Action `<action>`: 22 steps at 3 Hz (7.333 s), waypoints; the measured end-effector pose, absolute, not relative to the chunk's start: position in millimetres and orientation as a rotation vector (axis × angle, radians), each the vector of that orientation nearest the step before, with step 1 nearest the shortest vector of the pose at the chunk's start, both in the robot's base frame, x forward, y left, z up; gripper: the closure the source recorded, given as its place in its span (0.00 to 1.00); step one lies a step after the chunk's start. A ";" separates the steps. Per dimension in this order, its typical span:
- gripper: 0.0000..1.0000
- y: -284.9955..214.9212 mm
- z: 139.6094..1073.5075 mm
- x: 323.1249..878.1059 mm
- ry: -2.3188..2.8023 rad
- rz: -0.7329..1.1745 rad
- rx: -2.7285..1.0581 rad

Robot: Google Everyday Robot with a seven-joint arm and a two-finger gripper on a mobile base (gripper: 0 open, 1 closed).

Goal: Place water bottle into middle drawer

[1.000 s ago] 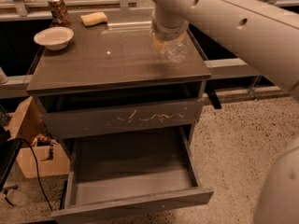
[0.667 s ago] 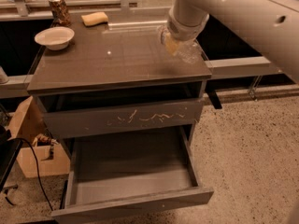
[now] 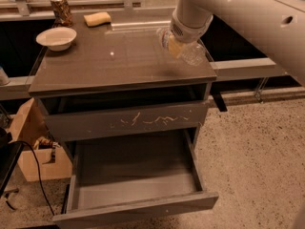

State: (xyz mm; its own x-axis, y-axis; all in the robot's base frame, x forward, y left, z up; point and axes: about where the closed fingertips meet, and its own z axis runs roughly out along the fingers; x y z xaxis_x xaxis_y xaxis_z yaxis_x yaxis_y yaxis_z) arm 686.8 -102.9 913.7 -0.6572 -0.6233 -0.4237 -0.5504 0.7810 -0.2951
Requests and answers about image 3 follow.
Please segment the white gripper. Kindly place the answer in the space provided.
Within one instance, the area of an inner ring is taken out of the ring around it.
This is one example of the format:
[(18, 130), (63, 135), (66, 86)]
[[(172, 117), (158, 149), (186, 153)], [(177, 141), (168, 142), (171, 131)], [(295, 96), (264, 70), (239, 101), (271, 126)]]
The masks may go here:
[(199, 28), (190, 28), (179, 21), (177, 13), (174, 11), (170, 25), (170, 30), (173, 34), (168, 39), (168, 50), (170, 54), (174, 58), (178, 58), (184, 48), (183, 43), (197, 41), (208, 30), (212, 21), (213, 15), (209, 13), (202, 26)]

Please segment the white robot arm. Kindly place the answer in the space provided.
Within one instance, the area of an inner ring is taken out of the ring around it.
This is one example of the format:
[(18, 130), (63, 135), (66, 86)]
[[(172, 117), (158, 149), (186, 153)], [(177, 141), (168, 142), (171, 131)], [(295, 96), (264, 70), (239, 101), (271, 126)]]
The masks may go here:
[(179, 0), (171, 30), (191, 43), (217, 16), (305, 85), (305, 0)]

